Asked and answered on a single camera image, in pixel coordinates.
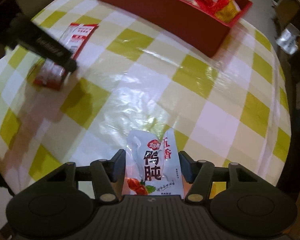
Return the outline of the red white long snack packet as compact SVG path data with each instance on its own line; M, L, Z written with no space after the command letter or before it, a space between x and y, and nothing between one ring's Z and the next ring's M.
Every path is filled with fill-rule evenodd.
M46 35L39 37L45 61L33 83L60 90L66 76L76 71L76 59L97 28L96 23L71 23L57 41Z

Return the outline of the green checkered tablecloth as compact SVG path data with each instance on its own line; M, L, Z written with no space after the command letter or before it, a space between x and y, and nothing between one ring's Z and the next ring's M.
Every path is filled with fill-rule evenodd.
M270 41L240 20L209 58L167 31L98 0L55 0L34 17L54 37L96 23L78 71L59 91L33 79L23 48L0 60L0 173L19 192L68 161L125 148L133 129L216 166L238 162L277 184L291 128L285 78Z

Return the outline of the red cardboard box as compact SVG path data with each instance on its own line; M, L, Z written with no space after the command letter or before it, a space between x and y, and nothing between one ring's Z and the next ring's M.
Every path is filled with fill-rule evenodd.
M252 6L235 0L240 12L225 23L184 0L100 0L133 13L184 40L208 57L213 57L230 30Z

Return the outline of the red yellow snack bag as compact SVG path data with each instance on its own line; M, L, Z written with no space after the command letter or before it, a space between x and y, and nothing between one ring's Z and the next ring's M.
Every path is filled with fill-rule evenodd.
M229 23L237 14L241 12L239 5L235 0L194 0L200 9L203 9L211 16Z

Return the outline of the silver foil bag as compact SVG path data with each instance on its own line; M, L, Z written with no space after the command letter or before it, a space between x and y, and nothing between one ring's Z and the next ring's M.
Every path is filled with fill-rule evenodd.
M276 44L288 55L293 55L298 50L297 39L300 31L291 23L281 32L276 39Z

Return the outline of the white duck gizzard packet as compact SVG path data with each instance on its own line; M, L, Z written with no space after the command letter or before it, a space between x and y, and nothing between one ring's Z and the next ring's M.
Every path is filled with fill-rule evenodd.
M184 198L181 166L174 130L159 140L146 131L132 130L127 137L123 195Z

